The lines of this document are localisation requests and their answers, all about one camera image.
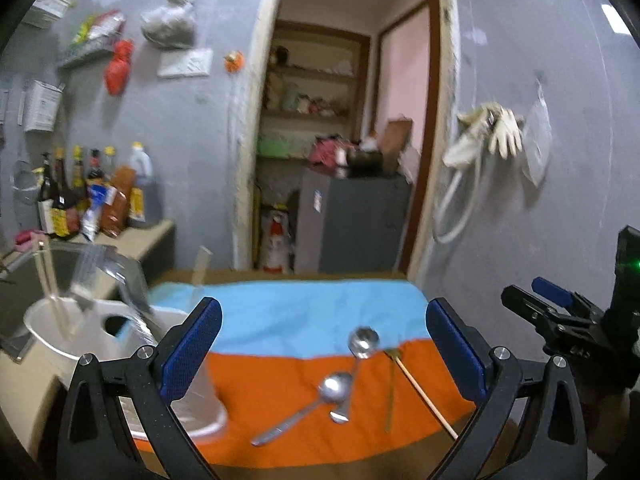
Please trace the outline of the wooden chopstick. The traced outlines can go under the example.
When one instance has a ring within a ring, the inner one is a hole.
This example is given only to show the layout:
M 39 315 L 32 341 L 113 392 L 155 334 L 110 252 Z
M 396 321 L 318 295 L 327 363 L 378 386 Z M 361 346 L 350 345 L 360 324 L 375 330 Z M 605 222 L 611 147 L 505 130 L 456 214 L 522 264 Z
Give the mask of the wooden chopstick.
M 38 278 L 44 296 L 50 301 L 50 306 L 62 337 L 67 339 L 70 336 L 70 322 L 68 322 L 64 304 L 58 293 L 58 280 L 56 279 L 51 256 L 49 237 L 44 234 L 34 234 L 32 236 L 32 252 L 34 253 Z
M 209 265 L 210 258 L 212 258 L 212 252 L 205 246 L 198 248 L 198 254 L 196 255 L 194 266 L 192 270 L 192 296 L 191 304 L 198 304 L 200 302 L 200 290 L 204 283 L 205 274 Z
M 440 426 L 442 426 L 442 428 L 445 429 L 446 433 L 449 434 L 449 437 L 452 440 L 454 441 L 457 440 L 458 438 L 457 431 L 454 430 L 454 427 L 450 425 L 446 417 L 442 414 L 441 411 L 439 411 L 434 401 L 430 398 L 430 396 L 426 393 L 426 391 L 420 386 L 416 378 L 413 377 L 413 374 L 409 372 L 404 362 L 402 362 L 401 357 L 395 356 L 394 361 L 396 365 L 399 367 L 401 373 L 404 374 L 405 378 L 408 379 L 408 382 L 410 382 L 410 385 L 413 386 L 413 389 L 416 390 L 416 393 L 420 396 L 422 401 L 426 404 L 428 409 L 432 412 L 432 414 L 438 420 L 438 422 L 440 423 Z

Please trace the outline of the steel fork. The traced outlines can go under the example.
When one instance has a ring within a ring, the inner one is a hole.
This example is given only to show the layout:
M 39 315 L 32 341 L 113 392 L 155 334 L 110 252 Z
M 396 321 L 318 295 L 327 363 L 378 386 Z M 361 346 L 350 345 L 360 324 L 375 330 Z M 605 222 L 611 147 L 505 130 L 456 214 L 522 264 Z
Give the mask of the steel fork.
M 104 245 L 86 245 L 79 253 L 68 296 L 75 301 L 79 309 L 78 321 L 83 321 L 102 300 L 99 275 L 107 255 Z

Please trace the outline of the large steel ladle spoon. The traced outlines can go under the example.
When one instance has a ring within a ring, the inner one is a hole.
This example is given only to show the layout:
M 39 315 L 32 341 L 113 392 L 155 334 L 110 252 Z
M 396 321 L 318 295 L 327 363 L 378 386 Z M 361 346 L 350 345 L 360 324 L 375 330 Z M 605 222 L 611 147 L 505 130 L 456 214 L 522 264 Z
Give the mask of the large steel ladle spoon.
M 352 404 L 352 392 L 354 391 L 356 376 L 362 361 L 372 358 L 378 351 L 380 336 L 370 326 L 355 328 L 348 338 L 348 350 L 354 358 L 352 369 L 349 372 L 349 384 L 345 399 L 330 411 L 332 422 L 346 424 L 350 419 L 350 404 Z

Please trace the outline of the steel spoon patterned handle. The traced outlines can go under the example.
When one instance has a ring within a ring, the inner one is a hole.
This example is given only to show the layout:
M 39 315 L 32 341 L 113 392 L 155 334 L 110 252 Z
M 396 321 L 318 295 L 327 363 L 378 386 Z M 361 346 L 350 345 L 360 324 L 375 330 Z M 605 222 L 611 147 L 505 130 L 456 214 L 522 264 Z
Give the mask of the steel spoon patterned handle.
M 316 400 L 313 400 L 294 414 L 283 419 L 282 422 L 279 422 L 276 426 L 258 434 L 258 436 L 250 440 L 250 444 L 253 446 L 263 446 L 280 438 L 282 434 L 291 430 L 316 408 L 320 408 L 321 405 L 337 405 L 342 403 L 350 393 L 350 390 L 352 390 L 352 374 L 349 372 L 329 374 L 323 378 L 318 385 Z

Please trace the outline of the stainless steel sink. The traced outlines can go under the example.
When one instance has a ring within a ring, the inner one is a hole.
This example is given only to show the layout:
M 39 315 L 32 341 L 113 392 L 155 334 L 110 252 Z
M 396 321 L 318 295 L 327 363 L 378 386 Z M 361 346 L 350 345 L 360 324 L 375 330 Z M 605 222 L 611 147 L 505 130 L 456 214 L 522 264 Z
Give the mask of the stainless steel sink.
M 65 359 L 118 359 L 151 342 L 140 263 L 110 245 L 54 242 L 1 271 L 1 350 L 20 362 L 36 342 Z

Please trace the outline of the clear plastic bag on hook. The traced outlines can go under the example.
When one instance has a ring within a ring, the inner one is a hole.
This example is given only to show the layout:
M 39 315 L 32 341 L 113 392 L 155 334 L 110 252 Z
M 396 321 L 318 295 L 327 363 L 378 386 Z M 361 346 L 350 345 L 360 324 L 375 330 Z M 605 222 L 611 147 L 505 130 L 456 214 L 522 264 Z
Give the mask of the clear plastic bag on hook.
M 544 89 L 537 82 L 537 99 L 525 118 L 522 129 L 521 170 L 535 188 L 542 185 L 552 148 L 552 128 Z

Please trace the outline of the striped blue orange brown cloth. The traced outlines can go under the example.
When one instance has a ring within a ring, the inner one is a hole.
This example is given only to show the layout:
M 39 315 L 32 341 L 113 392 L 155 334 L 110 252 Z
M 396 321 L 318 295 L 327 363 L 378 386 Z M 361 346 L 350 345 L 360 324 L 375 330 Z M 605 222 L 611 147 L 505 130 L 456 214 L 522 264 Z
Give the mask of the striped blue orange brown cloth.
M 150 291 L 157 307 L 187 311 L 192 285 L 176 278 Z M 426 297 L 401 280 L 245 281 L 208 284 L 224 324 L 207 367 L 229 421 L 201 453 L 224 479 L 424 479 L 451 446 L 445 429 L 386 351 L 402 362 L 454 430 L 469 420 L 428 336 Z M 349 333 L 370 326 L 382 352 L 360 364 L 344 425 L 318 408 L 264 446 L 255 436 L 313 401 L 323 377 L 352 368 Z

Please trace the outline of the orange-brown spice packet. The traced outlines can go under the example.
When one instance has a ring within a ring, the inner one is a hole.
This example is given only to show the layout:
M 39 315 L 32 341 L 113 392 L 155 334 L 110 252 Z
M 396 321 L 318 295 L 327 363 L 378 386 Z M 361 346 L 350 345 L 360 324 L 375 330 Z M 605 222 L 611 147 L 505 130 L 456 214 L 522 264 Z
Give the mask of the orange-brown spice packet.
M 109 237 L 119 237 L 125 229 L 130 196 L 136 180 L 136 170 L 127 165 L 116 168 L 107 188 L 101 212 L 101 231 Z

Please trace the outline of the grey cabinet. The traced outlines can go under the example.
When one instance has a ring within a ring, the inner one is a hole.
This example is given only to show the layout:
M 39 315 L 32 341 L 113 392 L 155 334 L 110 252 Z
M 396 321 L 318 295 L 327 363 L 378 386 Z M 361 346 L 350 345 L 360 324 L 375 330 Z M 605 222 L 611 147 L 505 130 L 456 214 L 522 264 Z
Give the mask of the grey cabinet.
M 341 178 L 307 168 L 296 221 L 294 272 L 361 274 L 394 270 L 411 185 L 393 177 Z

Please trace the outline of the dark metal bowl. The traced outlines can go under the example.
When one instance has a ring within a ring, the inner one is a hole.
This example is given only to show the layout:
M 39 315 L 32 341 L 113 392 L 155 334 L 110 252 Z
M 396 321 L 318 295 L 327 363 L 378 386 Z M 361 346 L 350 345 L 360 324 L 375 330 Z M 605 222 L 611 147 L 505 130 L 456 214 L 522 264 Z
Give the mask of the dark metal bowl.
M 350 150 L 346 162 L 351 178 L 375 178 L 383 173 L 383 155 L 379 151 Z

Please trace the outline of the green box on shelf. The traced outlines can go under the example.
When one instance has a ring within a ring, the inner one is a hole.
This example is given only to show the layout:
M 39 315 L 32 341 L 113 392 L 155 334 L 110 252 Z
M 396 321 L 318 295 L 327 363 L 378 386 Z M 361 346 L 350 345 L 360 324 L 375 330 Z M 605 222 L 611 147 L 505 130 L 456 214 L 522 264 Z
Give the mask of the green box on shelf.
M 287 159 L 290 157 L 290 144 L 282 139 L 259 138 L 257 155 L 263 158 Z

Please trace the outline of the red plastic bag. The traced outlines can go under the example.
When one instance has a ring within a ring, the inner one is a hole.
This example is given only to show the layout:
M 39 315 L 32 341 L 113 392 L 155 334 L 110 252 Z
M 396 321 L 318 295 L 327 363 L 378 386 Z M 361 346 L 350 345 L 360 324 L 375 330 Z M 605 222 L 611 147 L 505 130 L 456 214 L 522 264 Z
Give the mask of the red plastic bag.
M 132 40 L 118 40 L 114 45 L 111 61 L 104 70 L 104 84 L 110 96 L 120 96 L 126 88 L 131 70 L 131 55 L 134 53 Z

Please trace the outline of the clear bag of dried goods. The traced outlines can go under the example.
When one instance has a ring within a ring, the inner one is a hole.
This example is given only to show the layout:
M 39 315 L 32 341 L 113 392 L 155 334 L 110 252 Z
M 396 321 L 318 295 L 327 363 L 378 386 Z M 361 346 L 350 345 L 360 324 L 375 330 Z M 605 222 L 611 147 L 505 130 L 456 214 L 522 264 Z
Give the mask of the clear bag of dried goods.
M 196 0 L 166 0 L 141 14 L 142 36 L 160 49 L 190 49 L 195 44 Z

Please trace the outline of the white wall power socket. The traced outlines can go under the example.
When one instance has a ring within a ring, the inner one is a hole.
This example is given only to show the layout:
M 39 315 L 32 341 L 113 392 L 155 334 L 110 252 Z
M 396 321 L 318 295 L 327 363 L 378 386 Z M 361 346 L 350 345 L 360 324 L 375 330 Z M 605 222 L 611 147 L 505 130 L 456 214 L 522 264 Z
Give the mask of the white wall power socket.
M 163 52 L 157 76 L 163 79 L 208 77 L 213 54 L 213 50 L 209 48 Z

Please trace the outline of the grey wall spice shelf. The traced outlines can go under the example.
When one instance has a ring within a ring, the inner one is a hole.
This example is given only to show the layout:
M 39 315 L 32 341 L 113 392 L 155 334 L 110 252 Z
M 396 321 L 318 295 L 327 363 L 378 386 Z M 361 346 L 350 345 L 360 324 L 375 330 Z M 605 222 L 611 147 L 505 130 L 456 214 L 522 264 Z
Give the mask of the grey wall spice shelf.
M 119 35 L 99 36 L 80 44 L 71 44 L 58 54 L 56 67 L 68 70 L 110 55 L 119 39 Z

